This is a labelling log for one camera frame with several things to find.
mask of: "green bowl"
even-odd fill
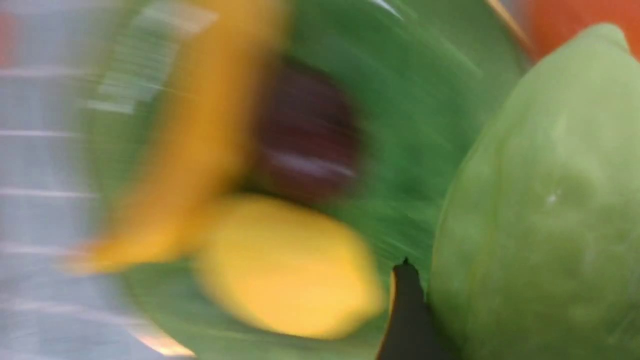
[[[109,76],[128,71],[162,81],[158,75],[170,70],[167,62],[153,63],[155,55],[171,54],[169,32],[131,22],[154,1],[130,3],[115,41],[128,42],[137,55],[123,53],[126,46],[113,51]],[[296,3],[288,55],[329,73],[362,118],[367,177],[353,196],[321,210],[362,234],[387,289],[392,266],[405,256],[426,286],[446,191],[483,124],[524,73],[508,32],[482,0],[304,0]],[[109,96],[94,95],[93,104],[113,105]],[[129,110],[122,99],[115,110],[87,109],[93,175],[107,211],[138,167],[162,96],[153,93]],[[202,295],[189,259],[137,266],[121,278],[139,310],[200,359],[371,360],[387,321],[381,315],[339,341],[306,340],[229,317]]]

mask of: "yellow banana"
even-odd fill
[[[198,247],[190,222],[242,178],[252,153],[260,89],[284,44],[279,0],[193,0],[216,21],[180,50],[175,90],[141,177],[110,228],[72,260],[80,272],[167,262]]]

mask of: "red fruit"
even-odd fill
[[[638,0],[525,0],[531,40],[542,58],[591,25],[619,26],[636,58],[640,58],[640,1]]]
[[[359,136],[346,96],[326,75],[288,64],[259,124],[259,170],[272,190],[315,204],[356,177]]]

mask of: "tile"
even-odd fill
[[[2,182],[11,188],[90,193],[82,138],[2,136]]]
[[[64,66],[70,45],[65,38],[65,20],[49,13],[16,15],[16,64],[25,67]]]
[[[0,136],[8,136],[7,130],[77,131],[74,116],[80,93],[72,80],[18,77],[3,78],[0,84],[0,131],[5,131]]]

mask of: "black object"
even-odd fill
[[[285,61],[260,114],[258,171],[270,190],[296,202],[332,200],[358,177],[359,132],[338,84]]]
[[[431,309],[424,300],[418,270],[404,259],[393,268],[391,316],[387,333],[378,352],[378,360],[453,360]]]

